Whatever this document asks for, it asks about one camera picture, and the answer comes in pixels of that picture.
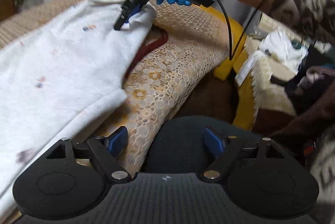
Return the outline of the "right forearm patterned sleeve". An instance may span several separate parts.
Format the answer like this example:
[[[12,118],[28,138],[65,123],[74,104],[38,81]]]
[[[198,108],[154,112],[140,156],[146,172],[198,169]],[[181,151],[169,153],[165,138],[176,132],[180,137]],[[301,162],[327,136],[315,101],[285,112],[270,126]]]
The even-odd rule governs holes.
[[[334,0],[238,0],[304,38],[334,44]]]

